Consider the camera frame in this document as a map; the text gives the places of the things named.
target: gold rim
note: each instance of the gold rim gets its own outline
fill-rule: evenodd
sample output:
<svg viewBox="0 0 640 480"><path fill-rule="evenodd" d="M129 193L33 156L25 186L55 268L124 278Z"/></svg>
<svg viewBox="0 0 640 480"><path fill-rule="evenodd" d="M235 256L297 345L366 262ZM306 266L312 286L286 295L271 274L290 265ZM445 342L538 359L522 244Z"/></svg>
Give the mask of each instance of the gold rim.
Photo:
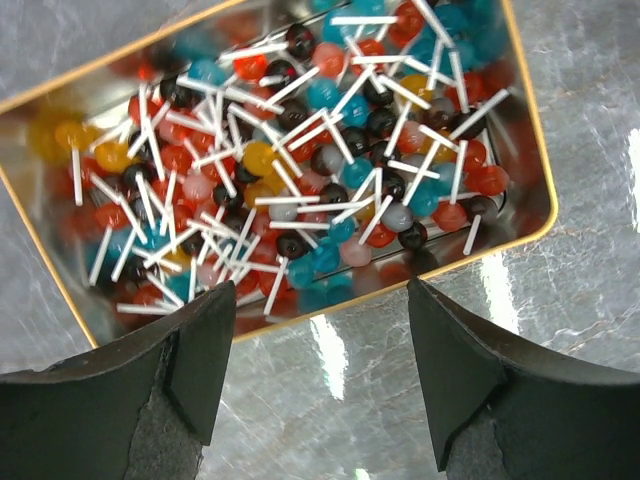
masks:
<svg viewBox="0 0 640 480"><path fill-rule="evenodd" d="M184 28L187 28L195 23L200 22L201 20L205 19L206 17L219 12L221 10L224 10L226 8L244 3L245 0L228 0L227 2L224 2L220 5L217 5L215 7L211 7L208 8L196 15L193 15L185 20L182 20L180 22L177 22L169 27L163 28L161 30L159 30L158 32L151 34L151 35L147 35L146 37L143 37L142 39L133 42L125 47L122 47L118 50L116 50L115 52L112 52L108 55L102 56L100 58L98 58L97 60L94 60L93 62L87 63L77 69L71 70L70 72L67 72L64 75L61 75L59 77L56 77L55 79L46 82L36 88L33 88L31 90L28 90L22 94L17 95L16 97L13 97L11 99L8 99L2 103L0 103L0 114L13 109L19 105L22 105L28 101L33 100L34 98L37 98L41 95L44 95L56 88L61 87L62 85L65 85L69 82L72 82L74 80L76 80L77 78L86 75L87 73L95 70L96 68L100 68L103 67L115 60L118 60L120 58L126 57L127 55L130 55L136 51L138 51L141 48L144 48L158 40L161 40L169 35L172 35L173 33L182 30ZM549 155L547 152L547 147L546 147L546 142L544 139L544 133L542 131L542 123L540 121L540 117L538 115L538 103L536 101L536 97L535 97L535 93L534 93L534 89L533 89L533 83L531 81L531 75L529 72L529 66L527 64L527 60L526 57L524 55L524 48L522 46L522 40L520 38L520 33L518 30L518 26L517 26L517 21L515 18L515 13L513 11L513 5L511 3L511 0L501 0L502 3L502 9L504 11L505 14L505 19L507 22L507 26L509 29L509 35L511 37L511 42L514 48L514 53L516 55L516 59L518 62L518 66L520 67L520 71L522 73L522 80L524 83L524 89L525 89L525 95L527 98L527 103L530 107L530 112L531 112L531 121L532 121L532 125L533 125L533 130L534 130L534 134L536 136L536 141L538 143L538 149L540 152L540 161L542 164L542 169L544 172L544 177L545 177L545 181L547 184L547 190L549 193L549 199L550 199L550 212L549 212L549 217L547 218L547 221L545 222L545 224L540 228L540 230L538 230L535 233L532 233L530 235L527 235L525 237L519 238L517 240L514 240L512 242L506 243L504 245L500 245L499 247L495 247L492 248L490 250L484 251L482 253L476 254L476 255L471 255L463 260L459 260L457 262L451 263L449 265L446 265L442 268L438 268L436 270L432 270L431 272L428 272L424 275L422 275L420 278L423 280L427 280L430 278L435 277L436 275L440 275L442 273L446 273L449 272L451 270L454 270L456 268L459 268L463 265L467 265L468 263L471 263L481 257L487 256L487 255L492 255L494 253L498 253L498 252L502 252L504 250L508 250L514 247L517 247L519 245L523 245L525 243L530 243L533 242L535 240L540 239L541 237L543 237L544 235L546 235L549 230L551 229L551 227L553 226L553 224L555 223L557 216L558 216L558 198L556 195L556 190L555 190L555 186L553 183L553 177L551 175L551 166L550 166L550 162L549 162ZM20 202L20 200L18 199L18 196L15 192L15 190L13 189L13 187L11 186L11 184L9 183L9 180L7 178L6 172L4 171L4 168L2 166L0 166L0 177L2 178L2 181L5 185L5 187L7 188L7 191L9 192L9 196L11 197L11 199L13 200L13 203L16 206L16 209L18 210L18 213L20 215L20 217L22 218L22 221L24 222L27 231L29 232L29 234L31 235L31 238L33 239L36 248L38 249L38 252L40 252L40 255L42 256L45 265L47 266L47 268L49 269L49 272L51 273L54 281L56 282L58 288L60 289L60 292L62 293L62 296L64 297L64 299L66 300L67 304L69 305L69 308L71 309L71 312L73 313L73 316L75 317L76 321L78 322L78 325L80 326L80 328L82 329L83 333L85 334L85 336L87 337L87 340L89 341L89 343L91 344L92 348L97 348L98 342L96 341L95 337L93 336L93 334L91 333L91 331L89 330L89 327L87 326L85 320L82 318L82 316L80 315L80 312L77 308L77 306L75 305L75 303L73 302L71 295L69 294L69 291L67 290L66 286L64 285L64 283L62 282L62 279L60 278L60 276L58 275L57 271L54 268L53 262L51 261L51 258L49 257L49 254L46 252L46 250L44 249L44 246L42 244L42 241L40 240L40 237L38 236L31 220L29 219L22 203ZM336 312L338 310L342 310L344 308L348 308L350 306L353 305L357 305L360 304L362 302L365 302L367 300L370 300L372 298L378 297L380 295L384 295L386 293L392 292L394 290L397 290L399 288L404 287L407 284L408 281L404 281L401 283L398 283L396 285L392 285L390 287L386 287L383 288L381 290L377 290L375 292L369 293L367 295L363 295L361 297L355 298L353 300L350 300L348 302L344 302L341 303L339 305L334 305L332 307L328 307L322 310L318 310L317 312L314 312L312 315L303 315L300 317L296 317L290 320L286 320L282 323L278 323L278 324L274 324L271 325L269 327L265 327L262 328L260 330L255 330L253 332L249 332L243 335L239 335L236 338L234 338L234 343L235 342L240 342L240 341L244 341L244 340L248 340L250 338L256 337L258 335L264 335L270 332L273 332L275 330L278 330L280 328L284 328L284 327L289 327L292 325L295 325L297 323L300 323L304 320L308 320L309 318L316 316L316 315L326 315L326 314L331 314L333 312Z"/></svg>

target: rectangular metal box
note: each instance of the rectangular metal box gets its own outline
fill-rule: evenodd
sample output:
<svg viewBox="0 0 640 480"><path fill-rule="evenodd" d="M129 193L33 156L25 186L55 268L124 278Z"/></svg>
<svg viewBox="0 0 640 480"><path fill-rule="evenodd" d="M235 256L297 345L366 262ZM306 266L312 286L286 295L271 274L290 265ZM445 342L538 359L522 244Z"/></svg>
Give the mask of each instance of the rectangular metal box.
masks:
<svg viewBox="0 0 640 480"><path fill-rule="evenodd" d="M323 294L278 302L268 318L262 314L264 300L242 306L237 338L366 301L403 286L412 275L430 278L483 255L534 241L549 231L557 215L557 200L538 107L510 1L502 0L501 6L494 12L495 21L505 22L511 41L506 54L481 74L485 82L508 86L512 94L489 122L496 158L509 173L511 184L498 224L480 229L477 253L470 257L462 253L466 229L429 241L430 253L425 255L409 255L395 242L378 252L372 264L321 280L323 289L317 291ZM92 345L105 344L125 331L113 305L82 286L81 262L63 238L64 217L72 205L55 201L55 175L69 159L61 158L56 150L53 126L69 118L93 120L104 128L117 124L137 91L137 72L156 49L203 36L224 49L304 21L312 22L306 1L228 1L0 105L2 179Z"/></svg>

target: marble surface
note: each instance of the marble surface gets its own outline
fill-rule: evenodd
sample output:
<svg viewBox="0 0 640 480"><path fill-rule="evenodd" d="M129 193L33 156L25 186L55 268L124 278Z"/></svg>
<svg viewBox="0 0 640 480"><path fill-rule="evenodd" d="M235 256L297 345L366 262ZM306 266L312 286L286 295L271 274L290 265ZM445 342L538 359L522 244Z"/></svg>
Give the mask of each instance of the marble surface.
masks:
<svg viewBox="0 0 640 480"><path fill-rule="evenodd" d="M71 8L82 3L78 0L7 3L0 6L3 44L24 38L9 24L16 18L22 25L33 22L26 12L36 6L45 9L41 16L53 13L58 25L61 18L76 19L62 25L98 25L95 11ZM640 0L513 3L560 216L541 241L487 257L434 283L528 339L640 372ZM157 15L144 20L149 31L184 4L154 2ZM142 18L138 8L131 4L126 21ZM53 61L36 53L52 45L37 35L20 46L22 54L3 49L0 64L17 65L24 51L39 60L15 71L3 69L0 98L24 88L21 82L33 80L30 75L44 80L86 60L84 51L73 48L74 35L91 37L89 56L125 43L124 36L109 31L109 22L126 18L114 15L89 33L64 30ZM56 25L43 30L48 28L58 30ZM116 30L127 31L124 25ZM1 368L38 368L88 348L4 192L0 202L0 225L9 240L0 244ZM16 302L25 292L28 301ZM200 478L443 478L435 471L429 443L406 301L405 292L398 291L234 344Z"/></svg>

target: tin container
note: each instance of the tin container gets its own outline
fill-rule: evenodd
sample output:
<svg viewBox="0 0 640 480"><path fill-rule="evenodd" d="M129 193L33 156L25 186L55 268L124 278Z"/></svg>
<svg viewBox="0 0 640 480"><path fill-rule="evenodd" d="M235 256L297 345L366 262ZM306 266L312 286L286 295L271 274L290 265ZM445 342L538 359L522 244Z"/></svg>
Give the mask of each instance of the tin container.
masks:
<svg viewBox="0 0 640 480"><path fill-rule="evenodd" d="M474 254L464 256L462 252L468 229L430 240L419 255L403 251L396 241L377 251L370 265L345 268L319 279L307 292L278 301L267 317L262 313L264 299L245 302L238 308L236 339L367 301L404 286L412 276L428 279L484 255L532 242L549 231L557 215L557 199L534 89L510 1L497 2L496 7L491 18L483 21L504 23L505 51L480 73L486 84L496 89L507 87L511 92L492 112L488 129L496 162L509 173L511 183L500 199L498 221L480 228ZM284 32L293 22L317 28L320 19L306 1L228 1L0 105L2 179L93 346L108 343L126 329L118 321L113 303L83 285L81 270L86 271L86 265L82 254L65 236L64 219L76 207L72 201L57 201L56 175L64 171L69 157L55 146L53 126L61 120L77 119L105 129L112 127L126 116L140 72L151 67L184 68L191 55L249 45L267 34Z"/></svg>

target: gray tabletop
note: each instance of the gray tabletop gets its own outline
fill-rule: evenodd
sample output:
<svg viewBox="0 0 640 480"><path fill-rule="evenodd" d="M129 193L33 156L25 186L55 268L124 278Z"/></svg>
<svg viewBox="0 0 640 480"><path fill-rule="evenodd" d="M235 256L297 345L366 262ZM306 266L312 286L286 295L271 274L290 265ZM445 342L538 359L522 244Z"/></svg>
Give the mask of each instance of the gray tabletop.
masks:
<svg viewBox="0 0 640 480"><path fill-rule="evenodd" d="M204 4L116 3L0 4L1 43L18 46L0 50L0 98ZM560 216L541 241L434 283L528 339L640 372L640 0L514 6ZM0 369L88 349L4 191L0 203ZM234 344L201 478L440 478L406 304L398 291Z"/></svg>

